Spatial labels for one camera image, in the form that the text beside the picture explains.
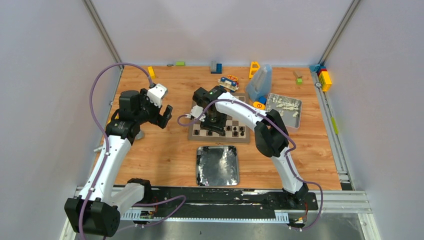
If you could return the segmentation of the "wooden chessboard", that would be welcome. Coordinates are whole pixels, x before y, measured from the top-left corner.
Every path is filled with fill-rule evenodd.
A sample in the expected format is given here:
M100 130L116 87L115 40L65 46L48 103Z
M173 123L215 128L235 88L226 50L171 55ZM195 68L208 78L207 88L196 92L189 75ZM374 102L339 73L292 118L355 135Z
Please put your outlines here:
M205 116L202 116L193 125L188 128L188 140L190 141L203 141L203 142L216 142L216 143L246 143L250 142L250 128L236 118L227 115L226 126L231 126L231 130L226 130L225 136L219 136L213 132L212 136L207 135L207 130L201 129L201 123L205 120ZM238 136L233 136L233 127L237 127ZM239 135L239 127L244 127L244 136ZM194 135L194 130L199 130L199 135Z

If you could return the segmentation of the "silver tray black pieces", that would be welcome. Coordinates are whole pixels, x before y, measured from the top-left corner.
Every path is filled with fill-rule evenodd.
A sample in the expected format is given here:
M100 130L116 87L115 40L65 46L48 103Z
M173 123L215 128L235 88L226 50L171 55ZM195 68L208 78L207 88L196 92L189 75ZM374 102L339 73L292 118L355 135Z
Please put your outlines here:
M196 150L198 186L229 187L240 183L239 155L234 145L200 146Z

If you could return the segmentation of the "red yellow blue block toy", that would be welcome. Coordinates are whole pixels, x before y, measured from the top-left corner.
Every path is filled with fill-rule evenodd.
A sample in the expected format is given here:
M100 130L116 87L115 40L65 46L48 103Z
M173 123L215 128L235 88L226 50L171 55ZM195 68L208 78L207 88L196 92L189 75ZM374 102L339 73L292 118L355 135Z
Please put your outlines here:
M265 110L266 109L266 103L267 103L267 98L265 96L261 96L259 97L258 100L253 102L253 107L260 109L260 110Z

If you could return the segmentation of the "colourful toy car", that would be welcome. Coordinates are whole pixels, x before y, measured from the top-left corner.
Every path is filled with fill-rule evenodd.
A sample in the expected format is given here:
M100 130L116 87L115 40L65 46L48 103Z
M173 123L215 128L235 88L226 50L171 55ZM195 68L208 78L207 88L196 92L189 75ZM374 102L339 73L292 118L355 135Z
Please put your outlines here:
M228 89L231 93L239 89L239 79L234 75L222 76L217 82L220 87Z

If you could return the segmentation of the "translucent blue plastic container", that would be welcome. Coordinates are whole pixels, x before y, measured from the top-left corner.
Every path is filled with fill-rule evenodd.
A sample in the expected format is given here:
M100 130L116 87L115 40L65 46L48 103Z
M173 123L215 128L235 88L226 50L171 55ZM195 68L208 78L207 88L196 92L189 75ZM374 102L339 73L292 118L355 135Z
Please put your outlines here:
M260 97L267 96L272 88L273 68L270 64L261 66L247 84L245 91L252 102L256 102Z

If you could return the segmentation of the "silver tray white pieces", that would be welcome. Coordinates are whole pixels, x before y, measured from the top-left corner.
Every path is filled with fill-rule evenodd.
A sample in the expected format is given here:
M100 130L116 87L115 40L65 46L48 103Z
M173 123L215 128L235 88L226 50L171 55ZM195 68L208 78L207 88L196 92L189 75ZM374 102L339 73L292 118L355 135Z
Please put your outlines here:
M300 99L269 93L266 99L265 111L276 110L287 130L295 133L300 128L302 101Z

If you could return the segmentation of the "grey cylinder tube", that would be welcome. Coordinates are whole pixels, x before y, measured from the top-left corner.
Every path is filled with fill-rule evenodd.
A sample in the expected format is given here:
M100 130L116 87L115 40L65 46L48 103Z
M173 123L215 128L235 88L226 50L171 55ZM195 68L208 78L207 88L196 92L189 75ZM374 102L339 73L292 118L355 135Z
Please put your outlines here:
M140 140L140 139L142 139L144 137L145 137L145 133L142 130L140 130L140 132L135 136L135 140L138 141L138 140ZM98 147L96 147L93 150L93 152L94 153L99 153L102 149L103 149L103 145L99 145Z

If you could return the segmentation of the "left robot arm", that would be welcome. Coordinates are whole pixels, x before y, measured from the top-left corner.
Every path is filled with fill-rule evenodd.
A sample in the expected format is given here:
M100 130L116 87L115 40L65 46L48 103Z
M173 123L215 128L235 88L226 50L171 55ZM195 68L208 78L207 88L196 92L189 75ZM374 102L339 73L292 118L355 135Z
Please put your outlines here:
M173 108L167 105L160 114L166 87L158 84L150 89L123 91L119 107L106 125L104 143L95 167L76 198L64 205L67 218L76 233L112 237L120 224L121 215L135 203L142 207L153 201L153 193L145 188L148 180L132 179L116 194L112 194L122 162L141 134L140 126L151 123L164 129L172 117Z

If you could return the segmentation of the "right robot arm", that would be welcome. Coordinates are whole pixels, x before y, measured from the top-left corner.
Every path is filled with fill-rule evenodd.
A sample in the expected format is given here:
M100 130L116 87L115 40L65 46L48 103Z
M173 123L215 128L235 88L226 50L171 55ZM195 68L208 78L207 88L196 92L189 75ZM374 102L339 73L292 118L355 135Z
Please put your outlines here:
M219 86L211 90L198 88L193 101L201 112L194 116L204 130L224 135L227 132L227 118L232 117L254 132L258 151L271 158L281 178L286 204L298 209L306 201L309 191L301 179L291 156L287 128L276 110L265 111L237 99Z

